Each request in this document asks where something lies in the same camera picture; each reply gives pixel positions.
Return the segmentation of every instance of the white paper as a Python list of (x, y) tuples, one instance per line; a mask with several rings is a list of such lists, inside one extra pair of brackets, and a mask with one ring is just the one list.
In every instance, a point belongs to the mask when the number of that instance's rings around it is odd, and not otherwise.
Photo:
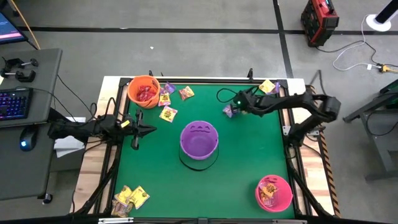
[[(75, 118), (78, 122), (85, 122), (86, 118)], [(84, 149), (85, 145), (81, 141), (72, 136), (63, 139), (55, 140), (54, 150), (57, 152), (57, 157), (62, 157), (77, 150)]]

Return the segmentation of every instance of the computer mouse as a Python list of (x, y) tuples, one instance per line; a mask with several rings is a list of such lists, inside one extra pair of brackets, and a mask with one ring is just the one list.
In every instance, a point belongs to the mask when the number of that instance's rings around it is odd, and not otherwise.
[(31, 151), (36, 146), (37, 131), (39, 127), (35, 124), (26, 126), (26, 128), (21, 132), (19, 138), (19, 147), (22, 151)]

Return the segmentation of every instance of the monitor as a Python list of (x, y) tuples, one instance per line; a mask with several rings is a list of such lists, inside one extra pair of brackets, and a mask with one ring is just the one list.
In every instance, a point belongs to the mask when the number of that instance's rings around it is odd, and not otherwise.
[(24, 33), (0, 12), (0, 45), (23, 41), (27, 41)]

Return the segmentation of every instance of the white stand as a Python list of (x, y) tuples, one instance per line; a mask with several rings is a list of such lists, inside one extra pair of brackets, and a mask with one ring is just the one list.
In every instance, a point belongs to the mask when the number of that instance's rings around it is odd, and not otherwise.
[(375, 20), (376, 16), (377, 16), (376, 14), (370, 14), (367, 16), (366, 23), (370, 28), (380, 32), (385, 32), (391, 28), (390, 21), (387, 21), (383, 24), (378, 23), (378, 21)]

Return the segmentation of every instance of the red power station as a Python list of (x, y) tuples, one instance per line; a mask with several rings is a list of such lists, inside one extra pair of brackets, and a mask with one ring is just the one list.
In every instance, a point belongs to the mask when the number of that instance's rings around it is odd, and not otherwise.
[(309, 0), (301, 14), (308, 46), (323, 46), (336, 29), (338, 20), (331, 0)]

